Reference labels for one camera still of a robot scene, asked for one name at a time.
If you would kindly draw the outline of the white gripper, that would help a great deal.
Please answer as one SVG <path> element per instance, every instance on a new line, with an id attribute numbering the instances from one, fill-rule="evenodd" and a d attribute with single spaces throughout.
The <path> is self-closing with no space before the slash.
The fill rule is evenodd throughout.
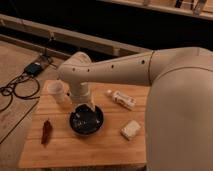
<path id="1" fill-rule="evenodd" d="M 87 105 L 90 109 L 95 110 L 92 93 L 88 83 L 70 84 L 70 99 L 75 108 L 80 105 Z"/>

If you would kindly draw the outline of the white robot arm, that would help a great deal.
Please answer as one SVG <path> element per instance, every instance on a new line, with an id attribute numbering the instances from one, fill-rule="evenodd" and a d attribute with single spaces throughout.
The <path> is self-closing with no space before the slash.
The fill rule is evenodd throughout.
<path id="1" fill-rule="evenodd" d="M 148 86 L 148 171 L 213 171 L 213 51 L 172 48 L 100 62 L 77 52 L 58 74 L 77 103 L 91 99 L 90 82 Z"/>

